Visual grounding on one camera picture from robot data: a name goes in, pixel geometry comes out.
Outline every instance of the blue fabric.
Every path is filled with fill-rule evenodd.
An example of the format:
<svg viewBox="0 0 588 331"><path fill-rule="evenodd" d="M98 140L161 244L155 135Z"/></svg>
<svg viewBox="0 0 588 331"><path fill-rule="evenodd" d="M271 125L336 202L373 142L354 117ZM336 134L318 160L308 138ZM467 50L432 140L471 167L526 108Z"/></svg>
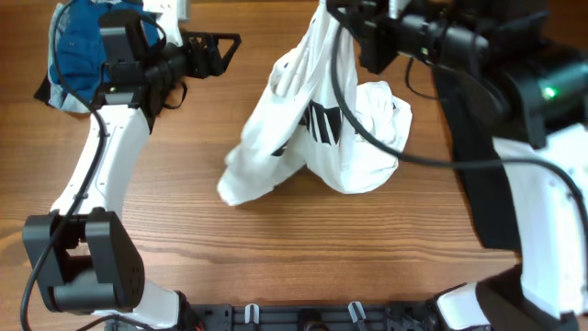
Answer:
<svg viewBox="0 0 588 331"><path fill-rule="evenodd" d="M114 10L134 9L145 14L141 5L120 2L94 4L91 0L78 0L69 8L70 22L57 43L57 59L63 77L81 97L92 100L100 83L100 65L107 59L100 38L98 19ZM153 45L158 37L157 28L143 24L147 41ZM50 67L51 80L60 84L54 65Z"/></svg>

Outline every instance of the wooden surface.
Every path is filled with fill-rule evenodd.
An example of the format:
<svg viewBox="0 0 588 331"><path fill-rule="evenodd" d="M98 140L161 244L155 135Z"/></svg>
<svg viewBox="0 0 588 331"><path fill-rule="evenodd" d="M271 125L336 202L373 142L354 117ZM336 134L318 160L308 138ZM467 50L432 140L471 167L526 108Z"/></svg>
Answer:
<svg viewBox="0 0 588 331"><path fill-rule="evenodd" d="M549 32L585 48L586 2L557 3ZM89 125L87 117L32 98L47 69L53 8L45 0L0 3L0 330L18 328L30 272L23 222L47 212L61 194ZM355 196L300 171L257 201L237 208L221 202L223 158L239 142L274 61L298 44L315 8L309 1L192 6L187 29L239 32L243 45L224 76L187 81L184 106L164 111L142 151L123 222L147 277L192 303L386 302L424 299L517 263L512 253L481 249L464 194L446 170L401 164L383 187ZM406 150L448 159L440 108L407 91L405 65L398 59L384 79L413 107ZM379 79L358 72L360 82ZM420 64L413 86L434 93ZM48 313L36 289L29 314L34 329L91 320Z"/></svg>

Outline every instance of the wood grain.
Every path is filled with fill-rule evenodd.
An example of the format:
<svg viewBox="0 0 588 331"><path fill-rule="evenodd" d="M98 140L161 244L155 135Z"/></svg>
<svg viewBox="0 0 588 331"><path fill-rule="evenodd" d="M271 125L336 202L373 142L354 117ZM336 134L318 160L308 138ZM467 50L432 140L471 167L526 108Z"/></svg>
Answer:
<svg viewBox="0 0 588 331"><path fill-rule="evenodd" d="M571 35L586 23L576 10L549 32ZM295 47L315 2L209 1L192 5L191 30L239 32L243 45L229 71L188 80L179 110L165 111L144 147L125 199L123 222L145 261L148 278L183 291L194 303L341 303L424 299L461 282L510 268L512 253L483 250L452 172L402 164L381 188L344 196L300 171L267 196L224 205L216 184L224 156L260 97L274 61ZM47 212L74 170L89 120L32 99L47 70L48 25L54 2L0 3L0 330L18 328L18 305L30 266L21 228ZM406 59L383 75L413 107L411 153L448 159L439 106L403 86ZM378 80L358 68L361 82ZM433 94L431 77L415 65L413 86ZM179 95L172 96L170 102ZM37 291L35 329L72 329L91 318L50 314Z"/></svg>

